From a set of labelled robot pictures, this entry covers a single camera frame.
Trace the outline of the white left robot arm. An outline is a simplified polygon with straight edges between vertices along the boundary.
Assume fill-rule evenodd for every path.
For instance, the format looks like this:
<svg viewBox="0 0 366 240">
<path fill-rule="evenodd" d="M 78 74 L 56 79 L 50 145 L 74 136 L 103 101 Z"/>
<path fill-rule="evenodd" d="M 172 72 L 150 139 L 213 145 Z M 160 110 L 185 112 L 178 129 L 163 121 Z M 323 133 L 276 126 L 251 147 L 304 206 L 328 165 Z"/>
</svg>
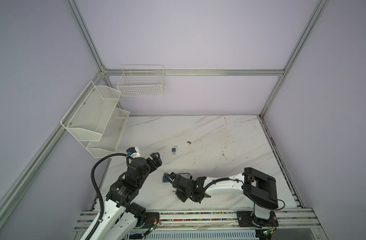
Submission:
<svg viewBox="0 0 366 240">
<path fill-rule="evenodd" d="M 113 157 L 125 157 L 127 170 L 110 186 L 105 197 L 97 185 L 97 166 Z M 147 177 L 163 164 L 159 153 L 149 158 L 141 157 L 137 148 L 130 148 L 126 154 L 114 153 L 100 159 L 91 170 L 91 180 L 99 200 L 100 211 L 90 224 L 82 240 L 123 240 L 131 230 L 145 222 L 146 208 L 134 203 Z"/>
</svg>

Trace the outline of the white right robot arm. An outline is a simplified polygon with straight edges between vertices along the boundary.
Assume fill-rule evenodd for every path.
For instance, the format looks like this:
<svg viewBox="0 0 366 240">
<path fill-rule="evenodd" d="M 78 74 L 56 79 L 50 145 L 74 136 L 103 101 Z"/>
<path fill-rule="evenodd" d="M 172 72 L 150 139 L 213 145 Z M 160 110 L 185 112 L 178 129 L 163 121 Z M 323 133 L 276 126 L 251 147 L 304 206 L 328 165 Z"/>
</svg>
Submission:
<svg viewBox="0 0 366 240">
<path fill-rule="evenodd" d="M 176 196 L 183 203 L 191 200 L 200 204 L 205 198 L 225 193 L 243 194 L 253 202 L 253 211 L 246 218 L 240 217 L 239 222 L 246 222 L 259 229 L 277 229 L 275 212 L 285 207 L 280 207 L 279 202 L 285 203 L 277 196 L 274 177 L 250 167 L 240 174 L 222 178 L 199 177 L 193 180 L 191 174 L 188 174 L 187 178 L 184 175 L 164 173 L 164 179 L 172 184 Z"/>
</svg>

